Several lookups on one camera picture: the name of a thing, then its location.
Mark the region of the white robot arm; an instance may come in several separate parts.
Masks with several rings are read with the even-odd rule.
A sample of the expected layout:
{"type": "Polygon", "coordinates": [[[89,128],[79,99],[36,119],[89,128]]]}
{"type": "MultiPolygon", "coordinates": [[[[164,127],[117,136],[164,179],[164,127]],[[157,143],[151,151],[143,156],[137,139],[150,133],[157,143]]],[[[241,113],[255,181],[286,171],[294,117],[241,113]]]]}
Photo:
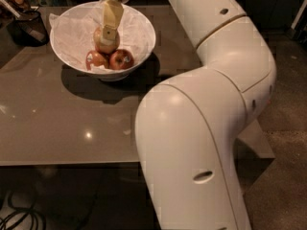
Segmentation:
{"type": "Polygon", "coordinates": [[[169,0],[202,66],[153,87],[135,118],[161,230],[251,230],[233,144],[272,96],[276,66],[235,0],[169,0]]]}

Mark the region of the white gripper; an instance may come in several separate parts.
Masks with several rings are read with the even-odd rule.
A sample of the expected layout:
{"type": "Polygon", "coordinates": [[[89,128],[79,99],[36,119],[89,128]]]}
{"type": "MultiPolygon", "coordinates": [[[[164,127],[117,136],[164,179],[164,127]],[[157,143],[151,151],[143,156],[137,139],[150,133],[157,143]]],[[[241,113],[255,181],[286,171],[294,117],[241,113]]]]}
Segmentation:
{"type": "Polygon", "coordinates": [[[103,1],[103,20],[101,29],[101,42],[111,45],[116,42],[118,27],[120,25],[124,8],[129,0],[104,0],[103,1]]]}

